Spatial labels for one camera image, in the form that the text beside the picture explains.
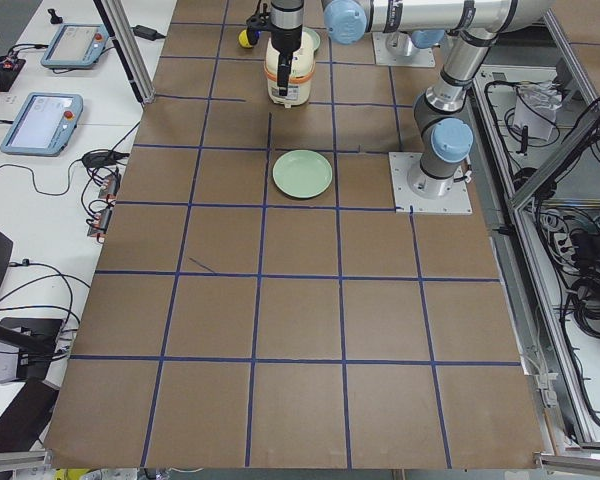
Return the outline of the green plate near arm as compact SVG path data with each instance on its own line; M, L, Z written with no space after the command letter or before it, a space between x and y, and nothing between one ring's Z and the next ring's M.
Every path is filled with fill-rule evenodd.
M313 42L313 48L317 51L321 45L321 37L320 35L310 27L304 27L303 32L306 33Z
M333 180L329 161L310 150L293 150L281 155L274 163L272 175L282 193L298 199L322 194Z

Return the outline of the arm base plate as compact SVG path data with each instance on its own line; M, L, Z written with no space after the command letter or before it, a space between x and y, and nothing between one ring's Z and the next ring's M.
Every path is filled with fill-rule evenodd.
M411 35L403 32L373 34L375 63L380 66L433 68L436 43L416 45Z
M433 179L421 169L419 152L390 152L389 164L395 211L432 215L471 215L473 213L464 179L458 164L454 175Z

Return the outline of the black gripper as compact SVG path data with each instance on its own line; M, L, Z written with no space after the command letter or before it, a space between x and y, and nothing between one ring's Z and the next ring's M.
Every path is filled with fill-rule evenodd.
M303 0L259 1L254 14L246 20L250 46L257 44L260 32L271 34L272 46L279 53L276 82L281 97L288 95L293 54L301 47L303 13Z

